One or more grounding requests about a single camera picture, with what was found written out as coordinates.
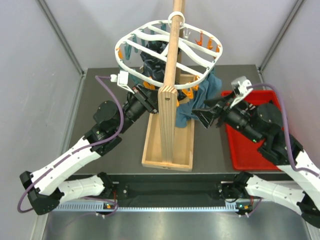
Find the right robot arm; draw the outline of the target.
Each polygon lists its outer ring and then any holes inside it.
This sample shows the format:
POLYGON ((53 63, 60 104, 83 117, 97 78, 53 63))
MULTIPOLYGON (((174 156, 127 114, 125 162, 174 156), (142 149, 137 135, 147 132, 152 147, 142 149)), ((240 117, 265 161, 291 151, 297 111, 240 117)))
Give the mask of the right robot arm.
POLYGON ((218 128, 226 124, 254 144, 259 143, 257 153, 300 187, 285 187, 243 171, 229 184, 236 198, 258 197, 272 201, 319 228, 320 170, 302 144, 289 133, 284 110, 272 102, 253 105, 244 99, 237 100, 233 94, 208 100, 206 105, 192 110, 205 128, 213 123, 218 128))

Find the blue ribbed sock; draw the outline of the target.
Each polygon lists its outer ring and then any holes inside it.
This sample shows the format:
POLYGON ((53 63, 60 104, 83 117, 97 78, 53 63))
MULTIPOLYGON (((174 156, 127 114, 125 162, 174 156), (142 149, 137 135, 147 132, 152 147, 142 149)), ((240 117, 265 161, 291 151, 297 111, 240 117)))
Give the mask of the blue ribbed sock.
POLYGON ((177 128, 185 128, 188 121, 199 121, 199 118, 192 113, 192 110, 203 109, 205 107, 204 101, 216 97, 221 91, 221 88, 222 80, 211 71, 206 79, 199 84, 198 90, 193 95, 193 99, 177 107, 175 126, 177 128))

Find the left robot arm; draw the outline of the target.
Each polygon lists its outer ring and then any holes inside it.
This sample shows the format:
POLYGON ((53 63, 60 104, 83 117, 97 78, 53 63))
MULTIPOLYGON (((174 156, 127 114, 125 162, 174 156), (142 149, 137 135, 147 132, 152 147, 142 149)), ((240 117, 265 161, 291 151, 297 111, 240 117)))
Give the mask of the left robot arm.
POLYGON ((40 216, 73 199, 87 196, 109 198, 114 187, 105 173, 87 179, 68 178, 114 149, 122 141, 120 135, 145 112, 158 112, 158 92, 140 84, 126 94, 123 105, 116 98, 102 102, 93 115, 95 125, 73 147, 47 166, 20 174, 25 189, 23 197, 28 198, 31 210, 40 216))

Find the white round clip hanger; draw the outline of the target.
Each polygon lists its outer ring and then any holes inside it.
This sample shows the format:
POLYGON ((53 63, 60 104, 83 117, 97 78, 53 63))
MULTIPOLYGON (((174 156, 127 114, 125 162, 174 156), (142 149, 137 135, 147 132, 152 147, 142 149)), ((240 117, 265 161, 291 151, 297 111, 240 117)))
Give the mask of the white round clip hanger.
POLYGON ((202 83, 210 73, 210 71, 215 67, 222 53, 222 43, 213 34, 185 23, 185 16, 180 11, 172 12, 168 16, 167 20, 154 20, 142 25, 141 27, 122 37, 114 47, 115 59, 121 69, 156 87, 161 88, 163 86, 171 86, 177 90, 190 89, 202 83), (199 32, 202 36, 207 36, 209 43, 215 42, 216 50, 214 51, 211 47, 205 48, 198 43, 191 42, 188 40, 188 37, 186 35, 180 37, 181 29, 192 30, 195 32, 199 32), (146 48, 143 44, 139 44, 133 41, 134 37, 137 37, 144 41, 164 41, 167 42, 167 46, 162 53, 157 53, 154 50, 146 48), (123 62, 123 56, 121 55, 121 45, 131 46, 134 49, 140 50, 166 63, 164 82, 161 83, 154 80, 153 78, 146 77, 127 66, 123 62), (205 68, 205 72, 200 73, 177 62, 178 50, 181 50, 191 60, 193 60, 199 66, 205 68), (173 78, 175 76, 177 68, 195 76, 195 81, 174 85, 175 80, 170 78, 173 78))

